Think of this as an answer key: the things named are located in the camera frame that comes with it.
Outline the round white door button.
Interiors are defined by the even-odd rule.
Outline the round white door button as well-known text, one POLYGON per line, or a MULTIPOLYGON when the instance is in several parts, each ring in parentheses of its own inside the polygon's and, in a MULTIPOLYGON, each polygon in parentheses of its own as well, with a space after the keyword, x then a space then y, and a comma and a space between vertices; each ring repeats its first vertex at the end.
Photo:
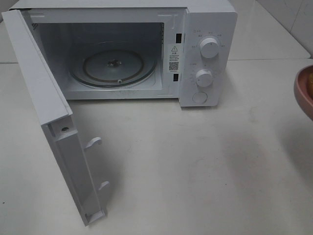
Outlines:
POLYGON ((205 92, 197 92, 193 95, 192 100, 197 104, 203 104, 207 101, 207 94, 205 92))

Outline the white timer knob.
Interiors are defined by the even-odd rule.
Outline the white timer knob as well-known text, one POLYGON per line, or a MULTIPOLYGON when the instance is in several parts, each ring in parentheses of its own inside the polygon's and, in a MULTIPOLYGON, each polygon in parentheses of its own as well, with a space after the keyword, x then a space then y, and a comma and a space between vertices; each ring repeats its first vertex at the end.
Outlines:
POLYGON ((210 70, 199 70, 196 73, 196 84, 199 87, 208 87, 213 83, 213 74, 210 70))

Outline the white microwave door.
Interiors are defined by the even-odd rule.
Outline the white microwave door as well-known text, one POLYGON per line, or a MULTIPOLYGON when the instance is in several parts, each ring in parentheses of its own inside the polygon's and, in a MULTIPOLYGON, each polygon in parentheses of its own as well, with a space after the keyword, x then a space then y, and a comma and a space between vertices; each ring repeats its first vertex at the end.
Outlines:
POLYGON ((86 150, 101 139, 81 144, 73 112, 33 36, 27 13, 9 10, 2 17, 41 128, 82 221, 89 225, 105 215, 86 158, 86 150))

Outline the pink round plate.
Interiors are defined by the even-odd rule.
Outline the pink round plate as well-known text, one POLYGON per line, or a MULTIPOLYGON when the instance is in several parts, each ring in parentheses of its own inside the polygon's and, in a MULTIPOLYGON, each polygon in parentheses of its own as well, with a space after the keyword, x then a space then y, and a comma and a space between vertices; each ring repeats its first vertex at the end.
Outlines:
POLYGON ((307 66, 300 70, 295 78, 293 91, 295 99, 302 109, 302 111, 306 114, 306 116, 312 120, 313 119, 313 98, 309 96, 307 93, 307 78, 310 73, 313 72, 313 66, 307 66))

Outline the toy hamburger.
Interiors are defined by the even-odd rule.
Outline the toy hamburger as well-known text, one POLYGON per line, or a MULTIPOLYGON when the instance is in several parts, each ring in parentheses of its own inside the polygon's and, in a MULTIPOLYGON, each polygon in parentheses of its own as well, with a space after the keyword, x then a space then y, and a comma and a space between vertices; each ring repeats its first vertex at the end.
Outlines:
POLYGON ((310 73, 307 78, 307 93, 309 94, 310 97, 313 97, 313 73, 310 73))

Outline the glass microwave turntable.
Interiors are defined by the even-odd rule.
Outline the glass microwave turntable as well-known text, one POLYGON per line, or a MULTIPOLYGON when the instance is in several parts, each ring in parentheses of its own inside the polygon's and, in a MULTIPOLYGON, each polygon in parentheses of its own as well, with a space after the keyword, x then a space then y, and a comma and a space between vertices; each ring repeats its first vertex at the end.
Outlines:
POLYGON ((150 43, 102 42, 72 50, 69 72, 79 82, 96 88, 118 88, 150 76, 161 55, 150 43))

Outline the white microwave oven body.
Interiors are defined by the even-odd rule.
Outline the white microwave oven body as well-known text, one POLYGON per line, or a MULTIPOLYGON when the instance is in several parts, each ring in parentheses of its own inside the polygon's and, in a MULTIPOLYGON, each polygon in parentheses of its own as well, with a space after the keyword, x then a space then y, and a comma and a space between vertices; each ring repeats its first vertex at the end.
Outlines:
POLYGON ((215 106, 222 88, 237 12, 227 0, 20 0, 9 10, 26 12, 33 36, 67 100, 176 98, 182 107, 215 106), (219 53, 206 59, 200 41, 214 36, 219 53), (73 49, 102 42, 150 43, 161 55, 146 79, 118 88, 96 88, 69 72, 73 49), (196 84, 210 70, 213 83, 196 84), (207 101, 192 97, 205 92, 207 101))

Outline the upper white power knob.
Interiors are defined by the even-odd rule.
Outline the upper white power knob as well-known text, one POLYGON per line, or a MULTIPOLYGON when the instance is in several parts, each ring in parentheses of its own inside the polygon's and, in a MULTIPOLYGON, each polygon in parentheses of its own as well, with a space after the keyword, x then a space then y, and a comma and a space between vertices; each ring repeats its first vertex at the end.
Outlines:
POLYGON ((220 43, 214 36, 208 36, 200 41, 200 53, 201 56, 206 59, 215 57, 220 50, 220 43))

